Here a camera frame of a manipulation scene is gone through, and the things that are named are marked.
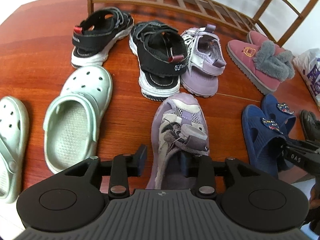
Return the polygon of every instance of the purple sneaker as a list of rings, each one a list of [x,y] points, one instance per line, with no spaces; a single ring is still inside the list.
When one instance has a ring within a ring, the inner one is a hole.
[[[196,96],[211,97],[217,92],[217,76],[223,73],[226,65],[219,38],[213,33],[215,28],[208,24],[181,34],[188,47],[188,70],[180,79],[183,87]]]
[[[151,128],[153,165],[147,189],[193,188],[196,178],[185,178],[180,152],[209,155],[207,124],[198,101],[178,93],[159,106]]]

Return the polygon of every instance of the logo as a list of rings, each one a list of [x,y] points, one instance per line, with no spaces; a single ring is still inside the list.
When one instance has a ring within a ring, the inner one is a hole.
[[[253,55],[256,54],[256,50],[250,47],[245,47],[242,52],[248,57],[253,57]]]
[[[290,111],[289,106],[286,103],[282,104],[277,104],[277,108],[281,111],[284,112],[285,114],[294,114],[294,111]]]
[[[261,118],[261,121],[262,123],[264,124],[265,127],[269,128],[270,130],[274,130],[274,131],[277,131],[278,133],[281,133],[283,134],[281,131],[280,131],[280,128],[278,126],[278,124],[273,121],[273,120],[267,120],[265,118]]]
[[[296,155],[292,154],[291,159],[295,160],[297,163],[301,162],[301,158],[298,158]]]
[[[160,191],[160,192],[158,192],[158,195],[163,197],[163,196],[167,195],[167,193],[165,193],[164,191]]]
[[[319,75],[320,75],[320,71],[317,68],[317,65],[315,64],[314,67],[308,73],[307,78],[309,79],[311,84],[315,85]]]
[[[185,66],[186,66],[186,64],[176,65],[176,66],[174,67],[174,70],[175,70],[175,71],[179,71],[180,69],[184,68]]]
[[[72,37],[76,42],[80,42],[78,38],[76,38],[75,36]]]
[[[188,52],[188,58],[187,58],[187,66],[189,66],[188,67],[189,73],[191,73],[191,65],[189,64],[190,63],[190,57],[191,57],[191,50],[192,50],[192,46],[189,46],[189,52]]]

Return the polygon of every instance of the metal screw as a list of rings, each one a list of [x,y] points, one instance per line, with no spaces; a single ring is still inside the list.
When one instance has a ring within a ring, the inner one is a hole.
[[[211,187],[211,186],[202,186],[199,188],[199,192],[202,194],[202,195],[211,195],[214,193],[214,188]]]
[[[115,195],[123,195],[126,192],[126,188],[121,185],[113,186],[110,190]]]

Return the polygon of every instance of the shoe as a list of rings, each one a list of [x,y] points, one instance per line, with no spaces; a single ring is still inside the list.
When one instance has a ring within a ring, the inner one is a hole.
[[[215,28],[208,24],[181,34],[188,47],[188,71],[181,75],[181,84],[196,96],[211,97],[217,92],[217,76],[223,73],[226,65],[219,38],[213,33]]]
[[[302,110],[300,122],[306,140],[320,141],[320,121],[313,112]]]
[[[116,41],[129,35],[133,18],[116,7],[107,7],[92,13],[73,29],[71,65],[102,66]]]
[[[227,44],[232,61],[264,95],[277,90],[279,84],[294,77],[291,51],[276,54],[275,44],[265,41],[261,46],[232,40]]]
[[[242,129],[250,165],[278,178],[278,158],[286,142],[279,125],[259,107],[248,105],[242,113]]]
[[[77,69],[44,118],[44,158],[58,173],[96,155],[100,123],[110,103],[112,79],[103,67]]]
[[[247,34],[247,42],[257,45],[257,46],[261,46],[262,43],[264,43],[265,41],[270,41],[266,36],[264,36],[263,34],[256,32],[256,31],[249,31],[249,33]],[[279,45],[275,44],[275,49],[276,49],[276,55],[279,54],[280,52],[285,51],[284,48],[280,48]]]
[[[147,189],[193,188],[195,178],[185,178],[180,152],[209,155],[207,124],[198,101],[190,94],[168,97],[158,108],[151,127],[153,166]]]
[[[289,138],[289,133],[292,130],[296,117],[293,115],[294,111],[290,111],[286,103],[279,103],[272,95],[266,95],[261,101],[261,110],[269,120],[275,121],[283,136]],[[294,165],[285,160],[282,155],[277,159],[278,171],[286,171],[291,169]]]
[[[176,29],[159,21],[140,22],[130,32],[129,46],[138,57],[143,96],[163,101],[179,93],[187,49]]]
[[[12,203],[21,192],[24,153],[29,135],[29,116],[14,97],[0,100],[0,203]]]

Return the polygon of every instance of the reddish-brown floor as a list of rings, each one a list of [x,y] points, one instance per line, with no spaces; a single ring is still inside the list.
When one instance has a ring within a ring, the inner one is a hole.
[[[170,11],[118,6],[131,12],[135,22],[156,18],[176,27],[179,33],[208,23]],[[47,107],[74,71],[70,65],[72,30],[86,17],[86,0],[39,0],[21,6],[0,26],[0,98],[6,95],[19,98],[27,107],[31,121],[24,162],[24,189],[52,175],[44,161],[42,124]],[[225,49],[228,41],[245,37],[222,27],[217,27],[216,33],[227,66],[219,77],[218,93],[211,98],[197,98],[208,124],[211,157],[223,161],[226,156],[234,156],[248,162],[241,113],[248,104],[259,106],[263,95],[231,61]],[[104,67],[112,75],[114,90],[102,120],[97,154],[102,160],[111,160],[117,154],[134,153],[140,144],[146,144],[148,159],[144,173],[140,178],[129,179],[131,189],[144,188],[153,159],[151,123],[160,102],[141,95],[139,65],[129,49],[128,38],[115,44]],[[288,103],[297,117],[301,109],[313,111],[320,117],[298,73],[292,80],[282,83],[274,95],[280,102]],[[303,139],[299,120],[290,137]],[[218,191],[223,188],[219,179]],[[101,190],[106,192],[107,189],[108,179],[105,178]]]

